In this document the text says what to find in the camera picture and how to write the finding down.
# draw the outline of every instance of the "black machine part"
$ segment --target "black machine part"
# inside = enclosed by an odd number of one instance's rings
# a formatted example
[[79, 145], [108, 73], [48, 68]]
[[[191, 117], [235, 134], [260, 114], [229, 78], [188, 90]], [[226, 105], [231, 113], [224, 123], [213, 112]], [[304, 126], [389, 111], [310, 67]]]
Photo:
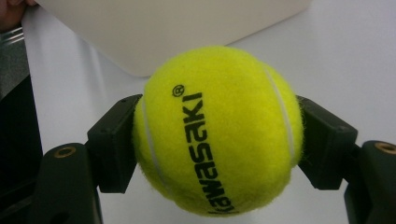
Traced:
[[[136, 166], [131, 130], [140, 97], [117, 102], [90, 129], [85, 146], [66, 144], [46, 154], [28, 223], [103, 223], [96, 188], [127, 189]], [[345, 179], [350, 224], [396, 223], [396, 146], [370, 141], [360, 148], [356, 129], [304, 97], [299, 101], [305, 126], [299, 166], [312, 186], [339, 189]]]

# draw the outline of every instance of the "tennis ball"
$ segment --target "tennis ball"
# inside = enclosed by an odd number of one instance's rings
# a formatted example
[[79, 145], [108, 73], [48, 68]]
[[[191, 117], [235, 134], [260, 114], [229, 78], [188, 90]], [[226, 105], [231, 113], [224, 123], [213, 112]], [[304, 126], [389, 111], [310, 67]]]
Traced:
[[227, 217], [282, 192], [302, 151], [299, 104], [286, 81], [241, 49], [182, 53], [148, 81], [134, 113], [136, 158], [181, 208]]

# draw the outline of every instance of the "white surface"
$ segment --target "white surface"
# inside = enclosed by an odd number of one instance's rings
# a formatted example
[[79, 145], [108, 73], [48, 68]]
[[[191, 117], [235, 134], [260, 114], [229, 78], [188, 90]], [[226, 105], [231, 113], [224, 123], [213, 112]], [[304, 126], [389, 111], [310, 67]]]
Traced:
[[37, 0], [129, 74], [146, 77], [186, 49], [225, 45], [282, 21], [311, 0]]
[[[275, 67], [295, 91], [360, 131], [396, 142], [396, 1], [315, 0], [297, 16], [233, 46]], [[142, 92], [131, 77], [43, 9], [23, 23], [44, 149], [87, 140], [86, 132], [119, 99]], [[136, 170], [126, 194], [101, 194], [105, 223], [347, 223], [344, 188], [318, 191], [295, 168], [269, 206], [232, 218], [178, 209]]]

